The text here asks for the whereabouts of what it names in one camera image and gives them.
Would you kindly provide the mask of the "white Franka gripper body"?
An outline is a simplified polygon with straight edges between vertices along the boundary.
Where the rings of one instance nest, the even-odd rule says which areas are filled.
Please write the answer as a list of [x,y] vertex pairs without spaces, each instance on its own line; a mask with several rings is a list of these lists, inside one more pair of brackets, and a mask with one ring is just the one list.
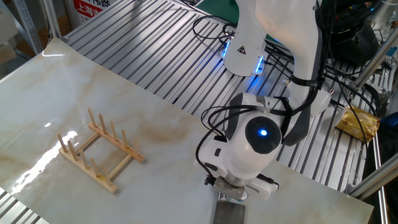
[[278,191],[274,180],[261,174],[273,160],[274,153],[261,154],[250,145],[211,140],[198,153],[199,159],[216,178],[214,186],[236,200],[254,195],[267,200]]

